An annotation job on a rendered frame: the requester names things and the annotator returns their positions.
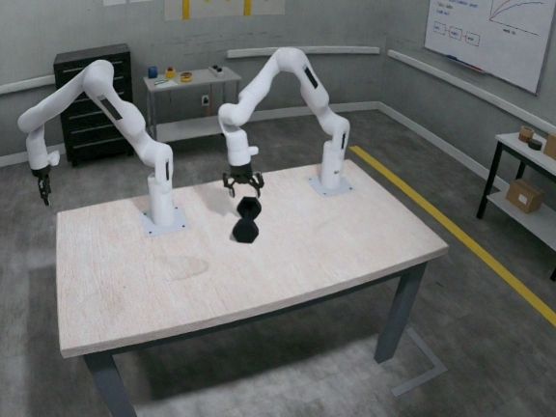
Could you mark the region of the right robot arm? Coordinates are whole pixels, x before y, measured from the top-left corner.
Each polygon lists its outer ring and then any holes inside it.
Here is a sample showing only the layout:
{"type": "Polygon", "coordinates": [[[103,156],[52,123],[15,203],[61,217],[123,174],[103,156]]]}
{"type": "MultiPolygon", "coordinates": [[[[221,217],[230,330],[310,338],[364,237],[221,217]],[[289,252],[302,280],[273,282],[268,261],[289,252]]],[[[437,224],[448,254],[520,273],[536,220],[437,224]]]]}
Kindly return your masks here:
{"type": "Polygon", "coordinates": [[[155,142],[145,131],[145,120],[131,103],[122,101],[113,89],[114,69],[105,60],[92,62],[60,90],[22,114],[18,128],[29,133],[26,147],[31,169],[59,163],[59,152],[47,154],[44,123],[67,109],[85,91],[132,145],[141,160],[155,168],[148,176],[153,223],[166,227],[175,222],[172,190],[173,154],[168,145],[155,142]],[[84,78],[85,77],[85,78],[84,78]]]}

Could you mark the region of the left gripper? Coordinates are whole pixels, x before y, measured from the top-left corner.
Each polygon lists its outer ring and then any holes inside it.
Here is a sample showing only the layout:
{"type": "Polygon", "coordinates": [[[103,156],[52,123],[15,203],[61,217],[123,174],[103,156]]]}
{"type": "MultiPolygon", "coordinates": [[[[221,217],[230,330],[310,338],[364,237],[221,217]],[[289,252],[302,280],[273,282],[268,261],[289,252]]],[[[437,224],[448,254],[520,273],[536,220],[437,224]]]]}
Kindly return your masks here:
{"type": "Polygon", "coordinates": [[[234,185],[236,183],[249,184],[250,186],[253,186],[256,189],[256,199],[259,199],[261,197],[261,188],[264,188],[264,177],[262,171],[253,172],[251,161],[247,164],[239,166],[230,164],[230,167],[231,172],[228,172],[226,170],[223,173],[223,187],[229,188],[230,196],[232,197],[232,199],[234,199],[236,196],[234,188],[234,185]],[[231,184],[229,184],[229,176],[233,178],[233,182],[231,184]],[[258,179],[259,183],[257,183],[257,181],[253,178],[254,176],[256,177],[256,179],[258,179]]]}

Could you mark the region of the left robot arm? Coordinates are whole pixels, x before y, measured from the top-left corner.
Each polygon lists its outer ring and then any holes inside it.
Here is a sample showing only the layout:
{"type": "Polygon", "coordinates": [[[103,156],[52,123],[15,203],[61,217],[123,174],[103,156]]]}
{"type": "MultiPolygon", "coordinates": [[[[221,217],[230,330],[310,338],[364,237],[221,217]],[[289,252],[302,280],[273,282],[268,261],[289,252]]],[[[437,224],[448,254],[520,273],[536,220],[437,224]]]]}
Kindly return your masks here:
{"type": "Polygon", "coordinates": [[[255,80],[239,95],[239,105],[225,104],[219,111],[219,121],[227,138],[229,161],[239,166],[251,161],[251,155],[258,153],[257,147],[248,147],[245,125],[256,106],[268,94],[274,76],[280,71],[291,71],[301,81],[301,94],[320,126],[332,141],[324,143],[320,185],[336,189],[341,185],[345,148],[348,143],[349,122],[334,114],[328,107],[329,97],[314,73],[305,53],[298,48],[279,48],[265,65],[255,80]]]}

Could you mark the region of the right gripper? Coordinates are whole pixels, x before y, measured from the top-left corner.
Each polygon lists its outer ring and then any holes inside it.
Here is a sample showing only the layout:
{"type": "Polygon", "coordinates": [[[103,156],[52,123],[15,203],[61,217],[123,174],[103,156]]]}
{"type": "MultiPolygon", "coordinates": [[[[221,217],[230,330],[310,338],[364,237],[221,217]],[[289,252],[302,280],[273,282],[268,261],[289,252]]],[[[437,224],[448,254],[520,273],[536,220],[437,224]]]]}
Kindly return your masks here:
{"type": "Polygon", "coordinates": [[[48,164],[47,166],[41,169],[31,169],[31,171],[34,177],[39,178],[38,186],[39,186],[41,198],[43,199],[44,205],[46,207],[50,206],[49,198],[47,198],[48,197],[47,195],[51,193],[50,181],[49,181],[50,177],[48,175],[48,173],[51,171],[50,164],[48,164]],[[45,192],[45,194],[43,194],[43,192],[45,192]]]}

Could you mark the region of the black hex dumbbell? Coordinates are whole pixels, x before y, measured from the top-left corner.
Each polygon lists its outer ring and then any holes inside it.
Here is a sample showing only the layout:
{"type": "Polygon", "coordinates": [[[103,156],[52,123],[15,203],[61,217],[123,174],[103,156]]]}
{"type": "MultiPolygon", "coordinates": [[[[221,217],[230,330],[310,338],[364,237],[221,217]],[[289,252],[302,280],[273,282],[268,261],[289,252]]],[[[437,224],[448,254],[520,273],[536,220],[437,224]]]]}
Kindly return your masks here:
{"type": "Polygon", "coordinates": [[[261,213],[262,205],[256,197],[243,196],[236,210],[241,218],[234,225],[232,234],[238,243],[252,244],[259,235],[260,229],[254,220],[261,213]]]}

